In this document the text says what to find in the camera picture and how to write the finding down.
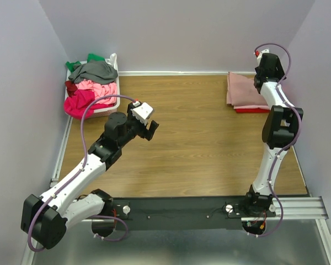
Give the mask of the dusty pink printed t-shirt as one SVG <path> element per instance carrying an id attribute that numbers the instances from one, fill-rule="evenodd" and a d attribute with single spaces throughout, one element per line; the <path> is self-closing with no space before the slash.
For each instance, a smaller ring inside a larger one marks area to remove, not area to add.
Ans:
<path id="1" fill-rule="evenodd" d="M 232 107 L 267 105 L 264 97 L 254 87 L 253 79 L 233 72 L 230 72 L 227 76 L 226 103 Z"/>

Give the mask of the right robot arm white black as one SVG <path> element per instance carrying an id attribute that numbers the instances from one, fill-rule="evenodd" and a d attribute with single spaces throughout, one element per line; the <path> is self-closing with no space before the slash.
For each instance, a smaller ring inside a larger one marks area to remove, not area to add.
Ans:
<path id="1" fill-rule="evenodd" d="M 294 145 L 301 131 L 303 110 L 285 96 L 281 82 L 286 78 L 278 55 L 268 49 L 256 51 L 254 87 L 265 99 L 269 114 L 261 139 L 264 154 L 258 175 L 243 201 L 243 210 L 249 216 L 268 211 L 274 198 L 274 185 L 283 158 Z"/>

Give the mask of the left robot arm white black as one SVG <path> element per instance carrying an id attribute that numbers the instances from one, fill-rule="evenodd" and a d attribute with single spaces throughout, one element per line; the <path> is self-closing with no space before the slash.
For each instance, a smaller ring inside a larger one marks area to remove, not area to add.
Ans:
<path id="1" fill-rule="evenodd" d="M 75 198 L 121 157 L 131 140 L 153 138 L 159 126 L 150 119 L 153 112 L 148 103 L 136 101 L 128 104 L 126 113 L 110 114 L 100 137 L 84 148 L 83 160 L 69 174 L 42 195 L 31 194 L 24 200 L 20 228 L 28 236 L 30 250 L 55 247 L 68 228 L 103 211 L 111 201 L 104 192 L 93 192 L 78 202 Z"/>

